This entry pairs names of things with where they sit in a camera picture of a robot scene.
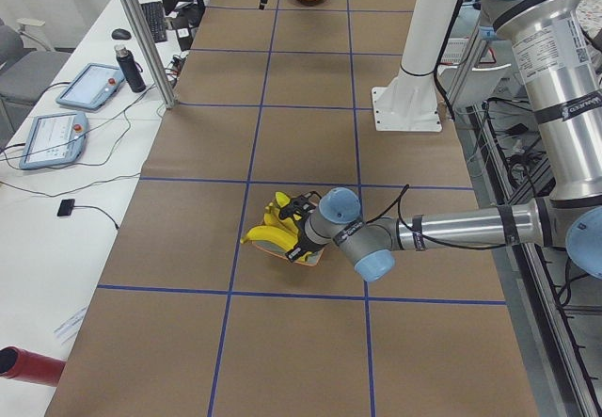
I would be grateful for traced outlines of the near blue teach pendant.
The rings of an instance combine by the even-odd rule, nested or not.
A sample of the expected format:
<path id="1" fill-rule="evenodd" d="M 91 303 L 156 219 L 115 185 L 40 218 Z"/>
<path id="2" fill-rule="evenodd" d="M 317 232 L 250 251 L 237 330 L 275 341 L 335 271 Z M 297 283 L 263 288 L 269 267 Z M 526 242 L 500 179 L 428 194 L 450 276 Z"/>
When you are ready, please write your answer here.
<path id="1" fill-rule="evenodd" d="M 73 163 L 85 148 L 87 131 L 88 119 L 84 112 L 35 117 L 19 168 L 33 170 Z"/>

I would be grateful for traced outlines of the grey square plate orange rim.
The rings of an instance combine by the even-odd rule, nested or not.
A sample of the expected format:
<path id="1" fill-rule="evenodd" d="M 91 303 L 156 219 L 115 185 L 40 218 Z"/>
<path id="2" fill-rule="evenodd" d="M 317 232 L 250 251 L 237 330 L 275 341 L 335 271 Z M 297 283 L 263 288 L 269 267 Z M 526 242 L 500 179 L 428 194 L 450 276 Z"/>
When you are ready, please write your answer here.
<path id="1" fill-rule="evenodd" d="M 269 241 L 252 241 L 251 245 L 256 248 L 259 249 L 267 254 L 270 254 L 272 256 L 275 256 L 279 259 L 282 259 L 284 261 L 290 261 L 287 256 L 286 256 L 286 252 L 281 249 L 280 247 L 278 247 L 277 245 L 274 245 L 273 243 L 269 242 Z M 301 257 L 299 257 L 298 259 L 294 260 L 293 262 L 295 264 L 298 265 L 304 265 L 304 266 L 315 266 L 318 264 L 318 262 L 320 261 L 322 254 L 324 252 L 322 250 L 317 251 L 317 252 L 308 252 L 305 253 L 304 255 L 302 255 Z"/>

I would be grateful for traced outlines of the black computer mouse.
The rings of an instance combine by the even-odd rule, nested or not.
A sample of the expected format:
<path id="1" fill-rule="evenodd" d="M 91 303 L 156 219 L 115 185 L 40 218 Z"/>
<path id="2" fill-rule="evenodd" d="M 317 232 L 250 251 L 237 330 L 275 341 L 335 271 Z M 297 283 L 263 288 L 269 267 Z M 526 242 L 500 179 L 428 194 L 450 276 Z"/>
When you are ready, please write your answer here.
<path id="1" fill-rule="evenodd" d="M 132 34 L 124 28 L 117 28 L 111 32 L 111 38 L 113 40 L 130 40 Z"/>

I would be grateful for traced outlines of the black keyboard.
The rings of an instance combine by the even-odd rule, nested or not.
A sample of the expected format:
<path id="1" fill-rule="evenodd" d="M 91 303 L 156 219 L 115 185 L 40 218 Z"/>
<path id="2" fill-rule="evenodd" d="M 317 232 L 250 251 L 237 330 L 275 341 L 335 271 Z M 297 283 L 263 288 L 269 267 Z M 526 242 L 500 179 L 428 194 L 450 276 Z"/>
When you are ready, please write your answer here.
<path id="1" fill-rule="evenodd" d="M 142 3 L 142 13 L 155 43 L 167 41 L 165 13 L 161 2 Z"/>

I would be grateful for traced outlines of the aluminium frame post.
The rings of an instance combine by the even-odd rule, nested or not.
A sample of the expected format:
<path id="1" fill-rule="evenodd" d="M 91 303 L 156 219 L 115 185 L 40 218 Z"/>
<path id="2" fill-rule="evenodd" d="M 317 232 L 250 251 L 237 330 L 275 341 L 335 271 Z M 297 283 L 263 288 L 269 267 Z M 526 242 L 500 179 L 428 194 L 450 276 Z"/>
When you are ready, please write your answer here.
<path id="1" fill-rule="evenodd" d="M 138 0 L 120 0 L 125 15 L 134 31 L 137 43 L 146 60 L 148 70 L 158 88 L 166 109 L 171 109 L 177 103 L 173 87 L 166 77 L 164 64 L 151 36 L 142 8 Z"/>

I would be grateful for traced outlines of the black water bottle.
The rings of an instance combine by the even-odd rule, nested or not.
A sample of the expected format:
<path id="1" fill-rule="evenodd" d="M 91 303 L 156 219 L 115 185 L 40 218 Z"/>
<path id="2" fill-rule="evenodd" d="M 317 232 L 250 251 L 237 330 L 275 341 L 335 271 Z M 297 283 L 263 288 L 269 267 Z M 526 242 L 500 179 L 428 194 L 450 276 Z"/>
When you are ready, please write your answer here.
<path id="1" fill-rule="evenodd" d="M 116 60 L 121 68 L 125 80 L 134 93 L 142 92 L 146 89 L 146 84 L 142 78 L 141 71 L 135 62 L 133 53 L 123 44 L 114 46 Z"/>

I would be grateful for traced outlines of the blue teach pendant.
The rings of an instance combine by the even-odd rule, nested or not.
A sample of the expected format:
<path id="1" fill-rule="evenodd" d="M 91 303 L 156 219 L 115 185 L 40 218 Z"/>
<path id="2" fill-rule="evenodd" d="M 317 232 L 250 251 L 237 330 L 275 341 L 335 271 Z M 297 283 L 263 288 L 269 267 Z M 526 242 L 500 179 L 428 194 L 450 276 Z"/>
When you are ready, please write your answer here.
<path id="1" fill-rule="evenodd" d="M 33 170 L 73 163 L 85 148 L 87 131 L 88 119 L 84 112 L 35 117 L 19 168 Z"/>
<path id="2" fill-rule="evenodd" d="M 118 90 L 124 75 L 118 66 L 88 63 L 55 98 L 69 108 L 95 111 Z"/>

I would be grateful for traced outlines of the red cylinder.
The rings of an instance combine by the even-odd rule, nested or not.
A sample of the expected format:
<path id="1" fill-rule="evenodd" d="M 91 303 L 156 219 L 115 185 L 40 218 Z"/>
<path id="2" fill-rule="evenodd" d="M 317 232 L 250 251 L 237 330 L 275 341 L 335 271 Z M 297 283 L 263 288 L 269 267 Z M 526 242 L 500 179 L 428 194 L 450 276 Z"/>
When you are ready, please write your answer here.
<path id="1" fill-rule="evenodd" d="M 1 378 L 56 387 L 66 362 L 16 346 L 1 349 Z"/>

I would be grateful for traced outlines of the far blue teach pendant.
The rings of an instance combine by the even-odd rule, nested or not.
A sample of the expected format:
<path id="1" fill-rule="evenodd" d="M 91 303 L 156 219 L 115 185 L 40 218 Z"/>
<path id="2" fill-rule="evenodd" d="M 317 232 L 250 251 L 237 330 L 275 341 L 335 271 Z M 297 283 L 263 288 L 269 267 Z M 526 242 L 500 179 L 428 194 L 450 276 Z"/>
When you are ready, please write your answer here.
<path id="1" fill-rule="evenodd" d="M 69 108 L 95 111 L 118 90 L 124 75 L 118 66 L 88 63 L 55 98 Z"/>

